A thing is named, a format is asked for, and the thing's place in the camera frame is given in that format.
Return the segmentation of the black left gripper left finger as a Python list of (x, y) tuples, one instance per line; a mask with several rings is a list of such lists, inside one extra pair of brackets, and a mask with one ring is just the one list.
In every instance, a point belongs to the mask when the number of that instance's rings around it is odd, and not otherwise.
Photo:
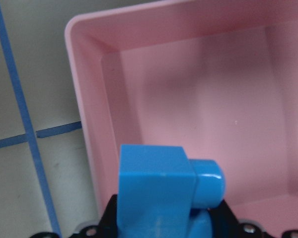
[(98, 237), (99, 238), (117, 238), (117, 197), (114, 194), (107, 203), (105, 211), (98, 223)]

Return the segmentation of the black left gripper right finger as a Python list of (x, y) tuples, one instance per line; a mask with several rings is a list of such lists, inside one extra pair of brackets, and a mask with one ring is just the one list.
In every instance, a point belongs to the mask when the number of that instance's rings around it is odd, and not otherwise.
[(239, 221), (223, 200), (216, 208), (208, 209), (213, 238), (239, 238)]

